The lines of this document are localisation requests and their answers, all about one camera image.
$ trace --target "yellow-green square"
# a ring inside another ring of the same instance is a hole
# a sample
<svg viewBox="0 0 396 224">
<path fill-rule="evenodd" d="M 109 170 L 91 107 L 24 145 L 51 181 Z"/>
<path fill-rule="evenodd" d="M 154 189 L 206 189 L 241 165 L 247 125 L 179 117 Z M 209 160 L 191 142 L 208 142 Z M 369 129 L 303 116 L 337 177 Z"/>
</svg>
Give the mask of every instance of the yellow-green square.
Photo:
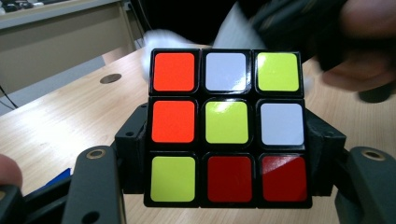
<svg viewBox="0 0 396 224">
<path fill-rule="evenodd" d="M 205 138 L 210 144 L 245 144 L 248 141 L 248 106 L 245 102 L 208 102 Z"/>
<path fill-rule="evenodd" d="M 300 88 L 298 61 L 293 53 L 259 53 L 257 69 L 261 91 L 297 91 Z"/>
<path fill-rule="evenodd" d="M 195 198 L 195 159 L 154 157 L 151 164 L 151 200 L 191 202 Z"/>
</svg>

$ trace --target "cube face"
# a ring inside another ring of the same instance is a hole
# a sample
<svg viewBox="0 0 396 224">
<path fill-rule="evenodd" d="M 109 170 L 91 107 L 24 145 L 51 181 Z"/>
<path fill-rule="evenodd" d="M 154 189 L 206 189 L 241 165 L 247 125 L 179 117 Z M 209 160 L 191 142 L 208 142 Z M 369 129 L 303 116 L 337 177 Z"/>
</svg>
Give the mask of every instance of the cube face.
<svg viewBox="0 0 396 224">
<path fill-rule="evenodd" d="M 146 206 L 312 205 L 297 52 L 155 49 L 150 77 Z"/>
</svg>

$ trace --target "black mechanical bracket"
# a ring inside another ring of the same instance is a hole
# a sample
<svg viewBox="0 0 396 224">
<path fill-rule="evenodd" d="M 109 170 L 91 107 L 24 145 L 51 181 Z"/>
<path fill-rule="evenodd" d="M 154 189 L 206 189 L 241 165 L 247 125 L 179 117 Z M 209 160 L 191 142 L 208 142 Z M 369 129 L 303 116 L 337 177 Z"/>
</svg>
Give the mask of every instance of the black mechanical bracket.
<svg viewBox="0 0 396 224">
<path fill-rule="evenodd" d="M 394 223 L 396 161 L 370 147 L 345 150 L 346 136 L 306 110 L 314 196 L 331 196 L 340 223 Z M 22 196 L 0 186 L 0 223 L 126 223 L 123 194 L 144 193 L 147 104 L 109 146 L 88 148 L 73 175 Z"/>
</svg>

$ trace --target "human hand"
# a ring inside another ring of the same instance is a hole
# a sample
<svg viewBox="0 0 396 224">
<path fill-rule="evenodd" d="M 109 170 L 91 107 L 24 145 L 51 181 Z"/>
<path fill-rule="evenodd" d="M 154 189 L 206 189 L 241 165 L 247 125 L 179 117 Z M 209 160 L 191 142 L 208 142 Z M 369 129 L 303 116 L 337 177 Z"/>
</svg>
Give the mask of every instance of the human hand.
<svg viewBox="0 0 396 224">
<path fill-rule="evenodd" d="M 0 186 L 15 185 L 22 187 L 22 172 L 10 157 L 0 154 Z"/>
<path fill-rule="evenodd" d="M 343 32 L 351 38 L 396 38 L 396 1 L 348 0 L 340 21 Z M 349 52 L 344 62 L 324 72 L 322 79 L 348 91 L 371 90 L 396 79 L 395 57 L 381 50 Z"/>
</svg>

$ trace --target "wooden tabletop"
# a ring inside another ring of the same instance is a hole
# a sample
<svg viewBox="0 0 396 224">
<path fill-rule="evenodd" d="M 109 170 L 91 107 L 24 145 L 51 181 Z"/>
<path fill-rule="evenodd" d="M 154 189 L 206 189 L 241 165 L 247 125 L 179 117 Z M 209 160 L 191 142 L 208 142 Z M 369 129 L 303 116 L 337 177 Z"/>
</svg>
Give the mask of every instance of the wooden tabletop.
<svg viewBox="0 0 396 224">
<path fill-rule="evenodd" d="M 78 154 L 110 145 L 135 108 L 148 99 L 142 78 L 142 49 L 69 85 L 0 117 L 0 153 L 23 172 L 23 194 L 32 192 L 66 168 Z M 356 94 L 321 83 L 317 64 L 303 65 L 314 88 L 306 107 L 346 135 L 346 149 L 375 147 L 396 157 L 396 99 L 366 104 Z M 103 77 L 122 75 L 102 84 Z M 334 196 L 314 197 L 311 209 L 147 208 L 143 195 L 124 195 L 128 223 L 339 223 Z"/>
</svg>

